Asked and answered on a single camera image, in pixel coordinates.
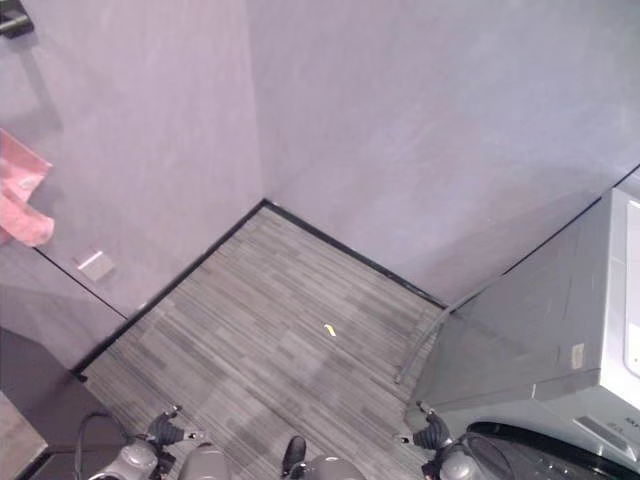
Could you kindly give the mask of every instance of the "gray wall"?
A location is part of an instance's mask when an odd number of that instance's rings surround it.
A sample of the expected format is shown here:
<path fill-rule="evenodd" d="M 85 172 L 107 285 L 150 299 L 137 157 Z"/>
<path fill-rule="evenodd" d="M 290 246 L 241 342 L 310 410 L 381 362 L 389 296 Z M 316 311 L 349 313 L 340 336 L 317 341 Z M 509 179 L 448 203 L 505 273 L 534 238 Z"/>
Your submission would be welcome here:
<path fill-rule="evenodd" d="M 36 34 L 0 38 L 0 126 L 54 164 L 31 202 L 57 222 L 43 250 L 130 315 L 263 197 L 245 4 L 24 4 Z M 94 284 L 76 267 L 99 249 L 116 270 Z M 65 365 L 123 320 L 0 253 L 2 324 Z"/>
<path fill-rule="evenodd" d="M 248 0 L 267 194 L 447 301 L 640 161 L 640 3 Z"/>

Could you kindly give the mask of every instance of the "washing machine door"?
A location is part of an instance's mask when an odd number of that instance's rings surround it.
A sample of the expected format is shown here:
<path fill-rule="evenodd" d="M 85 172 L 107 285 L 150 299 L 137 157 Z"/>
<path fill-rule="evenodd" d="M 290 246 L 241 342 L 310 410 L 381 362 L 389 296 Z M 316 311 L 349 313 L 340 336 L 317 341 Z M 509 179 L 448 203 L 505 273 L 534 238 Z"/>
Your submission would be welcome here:
<path fill-rule="evenodd" d="M 476 462 L 498 479 L 640 480 L 606 458 L 523 428 L 479 422 L 469 426 L 464 442 Z"/>

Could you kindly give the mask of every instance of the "black cable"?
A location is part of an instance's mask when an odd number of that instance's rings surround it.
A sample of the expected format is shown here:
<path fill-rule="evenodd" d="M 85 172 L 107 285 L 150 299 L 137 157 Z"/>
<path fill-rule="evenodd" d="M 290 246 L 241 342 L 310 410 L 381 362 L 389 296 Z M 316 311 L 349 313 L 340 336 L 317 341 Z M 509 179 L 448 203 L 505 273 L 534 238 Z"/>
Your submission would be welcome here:
<path fill-rule="evenodd" d="M 82 444 L 84 443 L 84 433 L 87 430 L 87 426 L 89 422 L 94 418 L 107 418 L 111 420 L 113 425 L 118 429 L 120 435 L 125 439 L 126 442 L 129 442 L 131 436 L 127 433 L 127 430 L 124 428 L 122 423 L 111 415 L 109 412 L 91 412 L 87 414 L 80 422 L 80 427 L 78 428 L 78 439 L 76 440 L 76 451 L 73 465 L 73 476 L 74 480 L 83 480 L 82 474 Z"/>

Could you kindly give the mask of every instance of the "gray plastic part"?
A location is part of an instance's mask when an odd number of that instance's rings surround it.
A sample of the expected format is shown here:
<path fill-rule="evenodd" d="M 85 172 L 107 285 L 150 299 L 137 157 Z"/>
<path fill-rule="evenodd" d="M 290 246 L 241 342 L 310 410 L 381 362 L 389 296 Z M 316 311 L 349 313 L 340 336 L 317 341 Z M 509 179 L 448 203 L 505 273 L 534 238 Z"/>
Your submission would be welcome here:
<path fill-rule="evenodd" d="M 189 453 L 178 480 L 231 480 L 231 474 L 224 454 L 202 445 Z"/>
<path fill-rule="evenodd" d="M 305 480 L 366 480 L 356 466 L 344 458 L 321 455 L 305 468 Z"/>

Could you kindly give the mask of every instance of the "black baseboard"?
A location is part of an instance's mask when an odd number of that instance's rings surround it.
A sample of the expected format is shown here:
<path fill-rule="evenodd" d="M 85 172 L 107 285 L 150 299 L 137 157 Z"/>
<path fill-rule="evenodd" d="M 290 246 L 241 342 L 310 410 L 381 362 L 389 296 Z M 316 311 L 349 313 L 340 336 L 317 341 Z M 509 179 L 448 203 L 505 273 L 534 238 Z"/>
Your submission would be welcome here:
<path fill-rule="evenodd" d="M 300 228 L 302 228 L 303 230 L 309 232 L 314 237 L 319 238 L 320 240 L 322 240 L 322 241 L 328 243 L 329 245 L 331 245 L 332 247 L 337 248 L 341 252 L 346 253 L 350 257 L 353 257 L 356 260 L 358 260 L 359 262 L 364 263 L 366 266 L 368 266 L 370 268 L 373 268 L 377 272 L 379 272 L 382 275 L 384 275 L 385 277 L 387 277 L 389 280 L 392 280 L 395 283 L 397 283 L 398 285 L 403 286 L 404 288 L 406 288 L 407 290 L 411 291 L 412 293 L 418 295 L 419 297 L 422 297 L 425 300 L 428 300 L 429 302 L 439 306 L 440 308 L 446 308 L 446 304 L 444 302 L 442 302 L 440 299 L 434 297 L 433 295 L 428 294 L 427 292 L 425 292 L 421 288 L 417 287 L 413 283 L 411 283 L 408 280 L 405 280 L 404 278 L 402 278 L 401 276 L 393 273 L 388 268 L 385 268 L 382 265 L 380 265 L 379 263 L 376 263 L 373 260 L 365 257 L 364 255 L 356 252 L 355 250 L 353 250 L 352 248 L 348 247 L 347 245 L 345 245 L 344 243 L 340 242 L 339 240 L 336 240 L 335 238 L 331 237 L 330 235 L 327 235 L 326 233 L 324 233 L 323 231 L 318 230 L 313 225 L 305 222 L 304 220 L 302 220 L 297 215 L 294 215 L 293 213 L 285 210 L 284 208 L 280 207 L 279 205 L 276 205 L 275 203 L 273 203 L 273 202 L 271 202 L 269 200 L 266 200 L 265 204 L 264 204 L 264 207 L 268 208 L 269 210 L 272 210 L 272 211 L 276 212 L 278 215 L 286 218 L 291 223 L 293 223 L 293 224 L 299 226 Z"/>
<path fill-rule="evenodd" d="M 418 295 L 429 302 L 444 308 L 445 304 L 439 299 L 429 295 L 424 290 L 416 287 L 411 282 L 403 279 L 402 277 L 396 275 L 392 271 L 383 267 L 382 265 L 374 262 L 373 260 L 368 259 L 364 255 L 359 254 L 355 250 L 349 248 L 344 243 L 339 242 L 335 238 L 327 235 L 326 233 L 318 230 L 313 225 L 302 220 L 300 217 L 288 212 L 284 208 L 276 205 L 270 200 L 262 199 L 258 204 L 253 207 L 244 217 L 242 217 L 229 231 L 227 231 L 222 237 L 220 237 L 213 245 L 211 245 L 202 255 L 200 255 L 196 260 L 194 260 L 186 269 L 184 269 L 176 278 L 173 279 L 166 287 L 164 287 L 156 296 L 154 296 L 150 301 L 148 301 L 143 308 L 138 310 L 131 318 L 129 318 L 120 328 L 118 328 L 113 334 L 111 334 L 108 338 L 106 338 L 103 342 L 97 345 L 89 354 L 84 357 L 73 369 L 71 369 L 71 373 L 76 377 L 82 376 L 82 372 L 93 362 L 96 358 L 98 358 L 107 348 L 115 343 L 118 338 L 120 338 L 124 333 L 129 330 L 132 326 L 134 326 L 138 320 L 144 317 L 147 313 L 149 313 L 158 303 L 164 299 L 173 289 L 175 289 L 185 278 L 187 278 L 193 271 L 198 268 L 203 262 L 205 262 L 216 250 L 218 250 L 227 240 L 229 240 L 242 226 L 247 223 L 251 217 L 253 217 L 256 213 L 258 213 L 262 208 L 268 208 L 269 210 L 277 213 L 278 215 L 286 218 L 288 221 L 294 223 L 299 226 L 303 230 L 309 232 L 311 235 L 319 238 L 320 240 L 327 242 L 332 247 L 337 248 L 343 253 L 346 253 L 350 257 L 355 258 L 356 260 L 364 263 L 370 268 L 373 268 L 377 272 L 381 273 L 388 279 L 394 281 L 398 285 L 406 288 L 411 291 L 415 295 Z"/>
<path fill-rule="evenodd" d="M 253 217 L 256 213 L 260 211 L 262 207 L 264 207 L 267 203 L 267 200 L 263 199 L 258 204 L 253 207 L 249 212 L 242 217 L 233 227 L 231 227 L 222 237 L 220 237 L 213 245 L 211 245 L 202 255 L 196 258 L 187 268 L 185 268 L 180 274 L 174 278 L 166 287 L 164 287 L 157 295 L 155 295 L 151 300 L 149 300 L 144 307 L 138 310 L 131 318 L 129 318 L 120 328 L 118 328 L 115 332 L 113 332 L 109 337 L 107 337 L 103 342 L 98 344 L 89 354 L 84 357 L 75 367 L 71 369 L 71 373 L 73 375 L 79 376 L 82 372 L 93 362 L 96 358 L 98 358 L 107 348 L 113 345 L 118 338 L 120 338 L 124 333 L 133 327 L 138 320 L 144 317 L 147 313 L 149 313 L 158 303 L 160 303 L 164 297 L 169 295 L 171 291 L 176 288 L 185 278 L 187 278 L 193 271 L 198 268 L 207 258 L 209 258 L 218 248 L 220 248 L 227 240 L 229 240 L 234 233 L 242 228 L 242 226 L 247 223 L 251 217 Z"/>

